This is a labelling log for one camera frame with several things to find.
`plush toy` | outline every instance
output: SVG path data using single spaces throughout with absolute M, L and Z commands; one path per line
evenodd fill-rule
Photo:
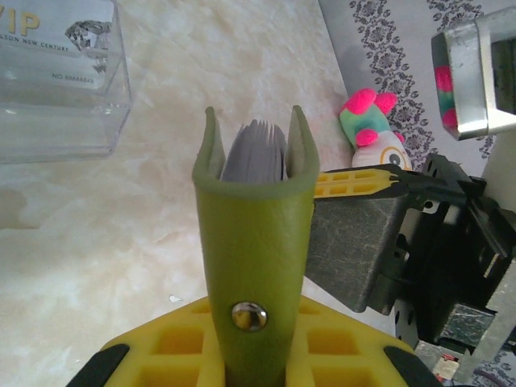
M 361 89 L 344 104 L 339 119 L 343 131 L 355 149 L 352 167 L 396 164 L 412 170 L 403 148 L 405 141 L 390 129 L 386 115 L 396 104 L 396 94 Z

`floral pattern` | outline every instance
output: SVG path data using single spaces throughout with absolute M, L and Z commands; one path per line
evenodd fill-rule
M 350 2 L 361 43 L 366 49 L 366 58 L 371 60 L 370 69 L 376 76 L 379 91 L 391 91 L 397 95 L 398 104 L 389 116 L 391 126 L 406 138 L 405 149 L 414 169 L 420 170 L 428 153 L 437 152 L 431 145 L 434 136 L 425 126 L 425 110 L 418 102 L 419 92 L 414 90 L 414 76 L 407 71 L 410 65 L 396 34 L 394 21 L 389 18 L 387 0 L 361 0 Z
M 472 385 L 479 387 L 499 386 L 494 381 L 491 381 L 486 375 L 495 377 L 497 381 L 504 383 L 506 386 L 516 385 L 516 378 L 512 377 L 511 371 L 514 375 L 514 354 L 508 351 L 499 351 L 492 363 L 482 363 L 476 370 L 472 377 Z
M 460 23 L 464 20 L 471 20 L 482 16 L 482 6 L 473 5 L 473 0 L 427 0 L 428 7 L 431 10 L 437 10 L 433 16 L 433 20 L 439 22 L 437 31 Z M 487 159 L 491 153 L 494 144 L 494 137 L 489 135 L 476 139 L 483 144 L 478 149 L 483 159 Z

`marble surface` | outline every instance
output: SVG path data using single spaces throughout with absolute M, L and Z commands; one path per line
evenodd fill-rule
M 228 147 L 251 119 L 287 128 L 299 104 L 322 168 L 350 164 L 317 0 L 120 8 L 135 107 L 115 154 L 0 166 L 2 386 L 66 385 L 107 340 L 206 295 L 190 173 L 207 106 Z M 309 281 L 303 293 L 346 311 Z

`clear acrylic box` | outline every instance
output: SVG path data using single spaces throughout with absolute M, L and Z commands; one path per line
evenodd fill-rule
M 116 2 L 2 4 L 0 163 L 110 155 L 131 110 Z

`yellow plastic base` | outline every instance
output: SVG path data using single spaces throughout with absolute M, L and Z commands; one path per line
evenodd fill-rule
M 129 331 L 103 349 L 118 343 L 131 349 L 106 387 L 225 385 L 208 298 Z M 411 352 L 402 341 L 303 297 L 285 387 L 406 387 L 383 351 L 386 346 Z

